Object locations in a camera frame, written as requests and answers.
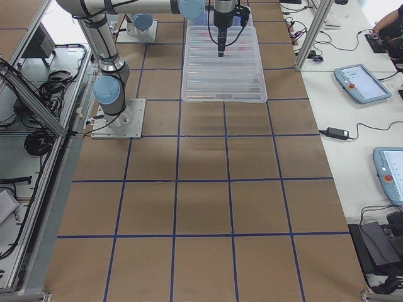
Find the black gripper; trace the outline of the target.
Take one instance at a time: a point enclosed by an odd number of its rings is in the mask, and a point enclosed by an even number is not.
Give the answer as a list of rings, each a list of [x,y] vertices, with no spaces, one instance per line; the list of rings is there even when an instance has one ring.
[[[234,19],[234,11],[221,13],[213,12],[213,24],[217,27],[217,51],[218,57],[223,57],[225,52],[225,43],[227,40],[227,30],[232,26]]]

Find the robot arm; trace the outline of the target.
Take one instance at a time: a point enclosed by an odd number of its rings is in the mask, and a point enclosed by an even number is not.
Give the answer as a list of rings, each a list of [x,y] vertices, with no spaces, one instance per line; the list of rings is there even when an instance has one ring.
[[[157,20],[151,13],[126,14],[126,32],[133,38],[154,38],[157,30]]]
[[[107,14],[180,14],[199,18],[211,5],[205,1],[58,1],[74,19],[83,22],[91,48],[98,55],[102,76],[93,88],[108,126],[120,127],[130,120],[125,86],[130,75],[128,63],[120,56],[108,26]]]

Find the person forearm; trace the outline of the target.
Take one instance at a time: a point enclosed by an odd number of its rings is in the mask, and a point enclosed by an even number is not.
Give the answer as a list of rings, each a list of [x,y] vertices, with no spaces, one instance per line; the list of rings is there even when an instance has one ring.
[[[401,16],[402,16],[402,6],[392,11],[388,15],[384,16],[380,21],[378,21],[376,25],[373,27],[373,31],[375,33],[379,33],[382,29],[388,27],[393,22],[397,21]]]

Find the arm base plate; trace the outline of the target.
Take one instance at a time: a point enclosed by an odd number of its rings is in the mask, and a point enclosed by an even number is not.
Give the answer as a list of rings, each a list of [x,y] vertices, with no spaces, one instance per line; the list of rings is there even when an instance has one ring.
[[[90,133],[93,139],[141,138],[144,124],[146,99],[128,99],[126,108],[117,119],[105,115],[98,106],[98,115],[102,118],[93,123],[94,130]]]
[[[141,31],[133,24],[127,27],[127,21],[124,20],[120,31],[117,34],[117,43],[150,44],[155,43],[157,33],[157,20],[153,20],[152,25],[145,31]]]

